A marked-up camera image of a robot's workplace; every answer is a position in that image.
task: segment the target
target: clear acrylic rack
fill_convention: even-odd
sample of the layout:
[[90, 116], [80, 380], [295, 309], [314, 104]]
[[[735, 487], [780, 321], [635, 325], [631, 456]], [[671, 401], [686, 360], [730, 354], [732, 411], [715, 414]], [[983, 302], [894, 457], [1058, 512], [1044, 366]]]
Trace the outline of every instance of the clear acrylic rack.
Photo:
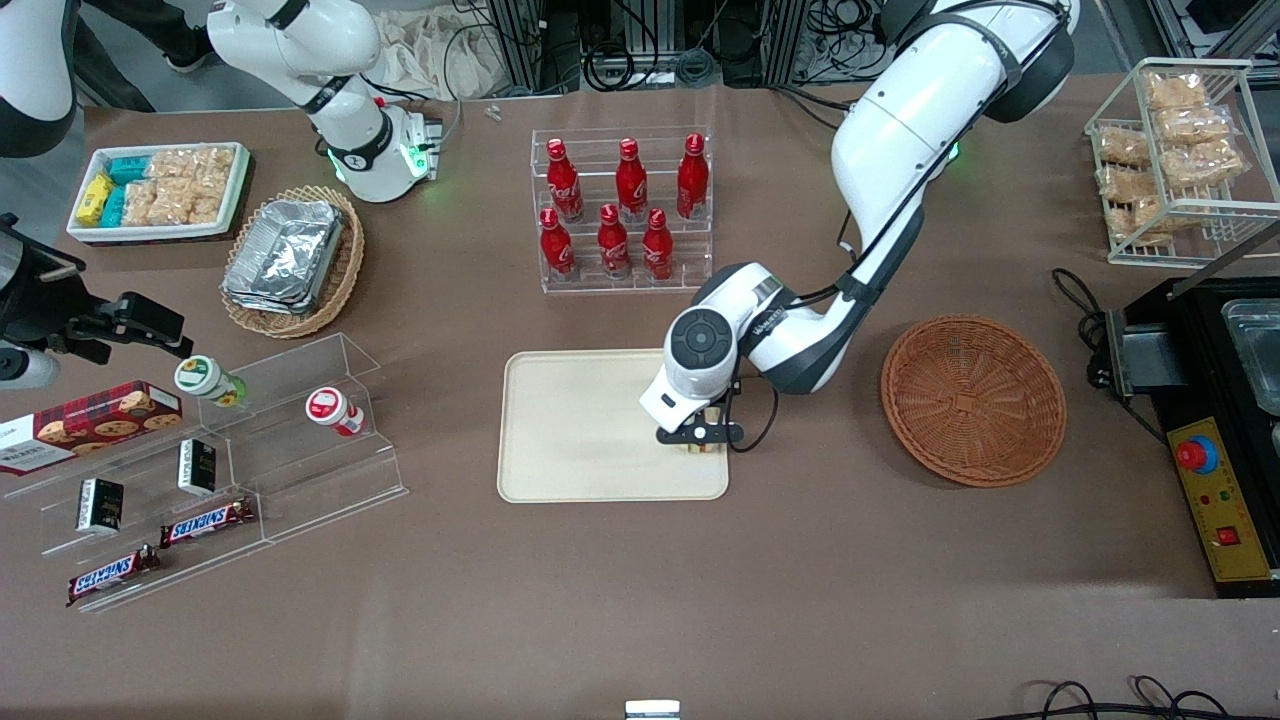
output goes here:
[[[710, 182], [707, 188], [707, 217], [699, 220], [686, 220], [676, 214], [676, 172], [685, 156], [685, 137], [698, 132], [707, 138], [707, 167]], [[644, 224], [627, 224], [627, 252], [631, 255], [631, 275], [622, 281], [609, 279], [604, 274], [600, 247], [595, 241], [600, 225], [600, 206], [617, 202], [614, 173], [618, 169], [618, 141], [634, 137], [640, 145], [640, 161], [649, 176], [649, 206], [667, 211], [667, 228], [675, 242], [675, 273], [669, 281], [654, 282], [644, 270]], [[579, 279], [556, 282], [550, 277], [547, 260], [538, 245], [541, 229], [538, 213], [552, 208], [552, 195], [547, 184], [547, 141], [564, 141], [568, 159], [577, 168], [582, 184], [582, 200], [586, 206], [582, 222], [566, 223], [573, 243], [573, 258], [579, 265]], [[530, 176], [534, 191], [534, 211], [531, 215], [534, 233], [534, 252], [538, 256], [538, 272], [541, 277], [543, 292], [585, 293], [585, 292], [689, 292], [698, 290], [712, 275], [712, 219], [714, 217], [716, 163], [710, 128], [701, 126], [671, 126], [652, 128], [595, 128], [595, 129], [554, 129], [534, 131], [529, 158]]]
[[[379, 368], [346, 334], [338, 333], [232, 370], [248, 387], [239, 407], [195, 402], [197, 423], [154, 433], [138, 445], [24, 475], [5, 500], [40, 512], [41, 551], [59, 561], [67, 578], [127, 556], [143, 543], [156, 547], [160, 527], [172, 525], [248, 496], [256, 519], [159, 550], [161, 566], [76, 603], [97, 612], [145, 597], [196, 574], [346, 518], [408, 491], [401, 482], [396, 448], [378, 432], [369, 389], [357, 378]], [[365, 429], [340, 437], [307, 419], [303, 402], [332, 386], [365, 410]], [[216, 451], [218, 489], [197, 497], [178, 489], [182, 441], [196, 438]], [[102, 478], [124, 486], [120, 529], [109, 536], [76, 532], [81, 480]], [[65, 585], [50, 588], [50, 602], [65, 602]]]

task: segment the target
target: brown woven basket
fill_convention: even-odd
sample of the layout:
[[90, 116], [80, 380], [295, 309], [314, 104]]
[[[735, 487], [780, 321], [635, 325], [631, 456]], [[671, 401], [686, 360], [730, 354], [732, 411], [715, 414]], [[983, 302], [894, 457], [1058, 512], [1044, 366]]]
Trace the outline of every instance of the brown woven basket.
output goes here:
[[1053, 368], [1021, 336], [978, 315], [942, 315], [897, 338], [881, 402], [916, 460], [966, 486], [1030, 479], [1066, 433]]
[[[342, 306], [351, 297], [351, 291], [356, 287], [356, 275], [360, 274], [360, 263], [365, 259], [365, 231], [360, 227], [360, 218], [351, 201], [339, 192], [328, 187], [298, 187], [285, 190], [268, 202], [274, 200], [300, 200], [303, 202], [324, 201], [346, 213], [346, 222], [342, 228], [340, 243], [334, 252], [333, 264], [329, 266], [329, 277], [325, 278], [324, 290], [320, 293], [320, 305], [307, 315], [285, 315], [283, 313], [264, 313], [241, 307], [223, 295], [223, 306], [230, 314], [237, 325], [280, 340], [291, 340], [311, 334], [328, 325], [342, 311]], [[259, 206], [253, 214], [241, 225], [239, 234], [236, 236], [236, 245], [232, 246], [227, 266], [230, 268], [236, 260], [236, 254], [244, 245], [244, 236], [248, 228], [257, 219], [257, 215], [266, 208], [266, 202]]]

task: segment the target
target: red button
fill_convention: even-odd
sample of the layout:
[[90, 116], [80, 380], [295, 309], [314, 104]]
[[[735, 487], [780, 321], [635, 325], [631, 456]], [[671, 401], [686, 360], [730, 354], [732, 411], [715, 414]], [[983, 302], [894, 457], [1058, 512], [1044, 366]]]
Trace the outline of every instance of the red button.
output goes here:
[[1178, 443], [1174, 457], [1178, 459], [1179, 465], [1188, 470], [1199, 470], [1208, 464], [1208, 452], [1204, 451], [1204, 446], [1192, 439]]

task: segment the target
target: emergency stop button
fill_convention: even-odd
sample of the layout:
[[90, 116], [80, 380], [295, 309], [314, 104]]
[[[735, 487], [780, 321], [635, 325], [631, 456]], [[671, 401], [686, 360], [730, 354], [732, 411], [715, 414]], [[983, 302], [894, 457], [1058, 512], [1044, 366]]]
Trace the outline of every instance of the emergency stop button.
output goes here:
[[1217, 446], [1204, 436], [1192, 436], [1178, 443], [1174, 459], [1180, 468], [1197, 475], [1207, 475], [1217, 470]]

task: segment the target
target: beige tray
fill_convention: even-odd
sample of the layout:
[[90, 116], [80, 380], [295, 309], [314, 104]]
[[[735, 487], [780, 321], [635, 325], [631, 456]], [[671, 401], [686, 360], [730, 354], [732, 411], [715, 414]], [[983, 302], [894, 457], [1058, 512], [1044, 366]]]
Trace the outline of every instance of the beige tray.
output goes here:
[[518, 352], [507, 361], [498, 495], [507, 502], [716, 500], [728, 455], [658, 445], [640, 393], [660, 350]]

